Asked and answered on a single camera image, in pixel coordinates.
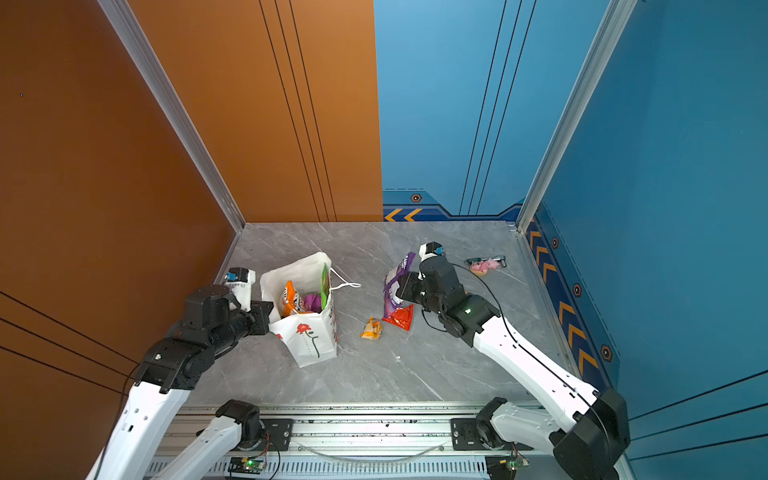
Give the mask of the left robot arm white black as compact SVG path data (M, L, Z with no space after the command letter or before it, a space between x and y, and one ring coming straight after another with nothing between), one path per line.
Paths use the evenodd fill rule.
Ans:
M270 331L269 301L253 301L240 288L203 287L190 294L183 314L147 351L113 430L88 476L144 477L168 427L203 374L248 336ZM240 444L258 446L265 427L257 406L229 400L202 433L159 473L161 479L200 479Z

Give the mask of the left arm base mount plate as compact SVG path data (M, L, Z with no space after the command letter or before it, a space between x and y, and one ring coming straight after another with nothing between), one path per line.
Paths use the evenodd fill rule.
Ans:
M290 448L294 420L293 419L262 419L261 436L255 440L243 441L235 447L236 451L256 453L277 450L286 452Z

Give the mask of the orange snack packet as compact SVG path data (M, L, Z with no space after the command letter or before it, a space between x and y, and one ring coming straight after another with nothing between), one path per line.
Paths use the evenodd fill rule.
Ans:
M282 318L306 312L303 298L292 281L287 281L280 297L280 315Z

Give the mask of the purple small snack packet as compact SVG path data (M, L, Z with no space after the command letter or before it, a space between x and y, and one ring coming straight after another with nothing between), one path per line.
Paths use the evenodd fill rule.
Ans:
M384 320L394 320L394 313L405 305L397 291L409 273L415 257L415 252L409 252L384 278Z

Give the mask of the white paper bag with flowers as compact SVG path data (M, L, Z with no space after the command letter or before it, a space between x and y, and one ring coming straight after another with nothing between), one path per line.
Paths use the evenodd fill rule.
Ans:
M321 313L305 312L282 318L280 297L287 281L292 281L304 298L320 294L323 265L330 267L330 298ZM334 293L344 287L359 288L357 282L346 280L332 265L331 258L317 252L289 265L271 270L260 277L261 298L274 303L269 315L270 332L288 348L299 367L314 365L337 356L338 335Z

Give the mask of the magenta purple snack bag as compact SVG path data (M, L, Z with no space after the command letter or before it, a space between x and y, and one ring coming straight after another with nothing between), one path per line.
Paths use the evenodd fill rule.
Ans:
M305 312L321 313L324 309L323 299L320 294L308 294L303 298Z

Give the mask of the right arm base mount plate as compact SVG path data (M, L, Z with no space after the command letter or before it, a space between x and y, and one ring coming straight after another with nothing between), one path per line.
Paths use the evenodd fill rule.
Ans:
M494 450L504 445L489 421L453 418L450 420L450 427L455 451Z

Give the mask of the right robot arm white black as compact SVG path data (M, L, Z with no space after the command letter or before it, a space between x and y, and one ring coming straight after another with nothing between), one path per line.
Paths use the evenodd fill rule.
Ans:
M510 451L508 470L516 469L523 444L552 456L572 479L618 478L616 465L630 444L625 399L551 360L514 329L497 299L468 293L440 244L422 245L419 257L397 297L436 314L448 334L497 363L541 405L533 411L492 399L475 417L479 443Z

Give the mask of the large green Lays chip bag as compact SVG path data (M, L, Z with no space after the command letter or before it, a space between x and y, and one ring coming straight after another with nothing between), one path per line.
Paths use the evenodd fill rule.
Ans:
M321 272L321 287L320 287L320 298L321 298L321 310L324 310L329 302L330 298L330 267L328 264L323 265L323 269Z

